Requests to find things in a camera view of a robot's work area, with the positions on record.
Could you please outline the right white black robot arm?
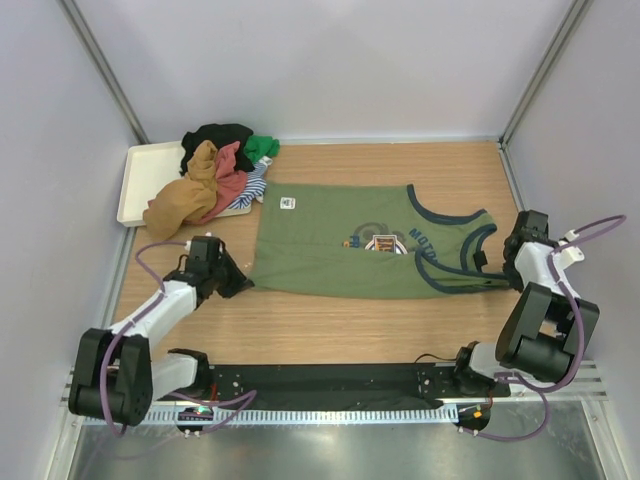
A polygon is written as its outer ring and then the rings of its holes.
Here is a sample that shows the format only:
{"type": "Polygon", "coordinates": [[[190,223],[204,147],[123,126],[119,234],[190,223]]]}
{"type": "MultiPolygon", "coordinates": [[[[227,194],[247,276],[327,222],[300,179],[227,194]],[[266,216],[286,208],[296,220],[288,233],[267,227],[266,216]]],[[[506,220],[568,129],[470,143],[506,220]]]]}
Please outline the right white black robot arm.
{"type": "Polygon", "coordinates": [[[580,231],[549,238],[548,216],[518,213],[505,240],[503,272],[520,297],[496,343],[472,342],[459,350],[450,372],[459,394],[480,397],[515,380],[542,393],[575,377],[599,319],[599,307],[578,294],[566,270],[585,260],[580,231]]]}

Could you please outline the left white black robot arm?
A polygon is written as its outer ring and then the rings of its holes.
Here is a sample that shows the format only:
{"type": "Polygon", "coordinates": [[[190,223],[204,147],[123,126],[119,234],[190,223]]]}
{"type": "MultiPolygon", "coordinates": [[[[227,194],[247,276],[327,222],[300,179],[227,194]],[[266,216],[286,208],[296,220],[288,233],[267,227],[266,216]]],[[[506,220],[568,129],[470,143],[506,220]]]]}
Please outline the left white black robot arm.
{"type": "Polygon", "coordinates": [[[252,287],[214,236],[183,243],[185,254],[165,276],[153,273],[156,292],[125,319],[80,338],[68,398],[71,413],[106,423],[121,436],[139,425],[151,404],[165,396],[204,398],[214,380],[208,356],[174,349],[159,361],[151,353],[183,319],[212,295],[230,299],[252,287]]]}

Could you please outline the olive green printed tank top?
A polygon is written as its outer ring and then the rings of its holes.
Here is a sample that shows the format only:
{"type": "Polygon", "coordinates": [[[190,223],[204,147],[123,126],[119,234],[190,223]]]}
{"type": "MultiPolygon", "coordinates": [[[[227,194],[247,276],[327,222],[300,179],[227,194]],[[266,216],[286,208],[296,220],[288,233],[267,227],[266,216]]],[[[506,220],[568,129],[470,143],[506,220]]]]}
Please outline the olive green printed tank top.
{"type": "Polygon", "coordinates": [[[250,278],[262,290],[362,299],[503,290],[505,275],[478,272],[473,260],[496,230],[484,209],[427,209],[413,185],[271,183],[250,278]]]}

